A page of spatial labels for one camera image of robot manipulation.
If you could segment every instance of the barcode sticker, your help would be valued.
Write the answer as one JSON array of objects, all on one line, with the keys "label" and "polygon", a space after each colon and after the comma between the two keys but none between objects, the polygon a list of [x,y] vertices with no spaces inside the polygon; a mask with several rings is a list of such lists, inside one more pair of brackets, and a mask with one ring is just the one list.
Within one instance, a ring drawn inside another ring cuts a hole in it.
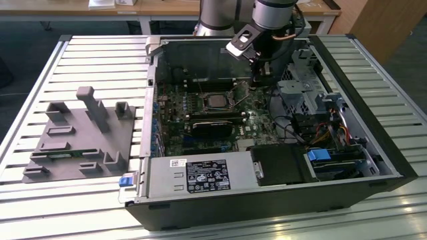
[{"label": "barcode sticker", "polygon": [[171,168],[174,167],[186,167],[187,159],[173,159]]}]

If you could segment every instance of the metal slat table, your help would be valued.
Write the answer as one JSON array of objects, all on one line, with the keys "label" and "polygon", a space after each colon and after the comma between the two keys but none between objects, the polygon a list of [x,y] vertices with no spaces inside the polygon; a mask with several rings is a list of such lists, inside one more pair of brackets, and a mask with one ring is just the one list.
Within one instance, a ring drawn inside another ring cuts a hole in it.
[{"label": "metal slat table", "polygon": [[[119,177],[22,183],[23,170],[49,121],[45,114],[49,103],[61,100],[69,108],[85,107],[77,99],[77,89],[87,85],[94,86],[95,98],[106,106],[127,101],[138,108],[129,170],[138,169],[149,68],[146,39],[147,36],[74,36],[58,43],[0,146],[0,239],[426,237],[426,115],[360,42],[340,36],[322,40],[421,176],[396,191],[374,195],[349,209],[149,232],[119,203]],[[326,72],[325,78],[338,91]]]}]

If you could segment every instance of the wooden table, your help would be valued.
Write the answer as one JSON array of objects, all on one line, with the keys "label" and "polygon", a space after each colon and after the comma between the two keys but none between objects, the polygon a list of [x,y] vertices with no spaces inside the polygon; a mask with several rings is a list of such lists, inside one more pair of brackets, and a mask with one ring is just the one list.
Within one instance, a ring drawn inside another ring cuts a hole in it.
[{"label": "wooden table", "polygon": [[[138,0],[134,6],[90,10],[90,0],[0,0],[0,21],[139,21],[151,34],[150,21],[199,19],[199,0]],[[328,34],[342,11],[332,10],[324,0],[302,3],[310,22],[321,22],[317,33]]]}]

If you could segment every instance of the red wire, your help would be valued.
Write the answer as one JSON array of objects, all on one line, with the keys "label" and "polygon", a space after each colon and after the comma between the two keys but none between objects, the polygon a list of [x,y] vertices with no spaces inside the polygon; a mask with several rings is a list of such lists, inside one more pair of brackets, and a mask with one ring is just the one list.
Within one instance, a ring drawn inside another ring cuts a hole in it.
[{"label": "red wire", "polygon": [[320,136],[320,130],[321,130],[321,127],[322,125],[328,124],[326,122],[321,123],[318,128],[316,129],[316,136],[318,137]]}]

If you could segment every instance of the warning label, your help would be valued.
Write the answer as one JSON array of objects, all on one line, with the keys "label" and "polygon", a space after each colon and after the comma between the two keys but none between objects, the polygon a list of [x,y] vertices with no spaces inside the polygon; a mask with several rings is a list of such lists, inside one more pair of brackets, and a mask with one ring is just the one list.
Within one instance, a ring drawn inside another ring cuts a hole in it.
[{"label": "warning label", "polygon": [[233,189],[226,160],[187,162],[186,170],[191,194]]}]

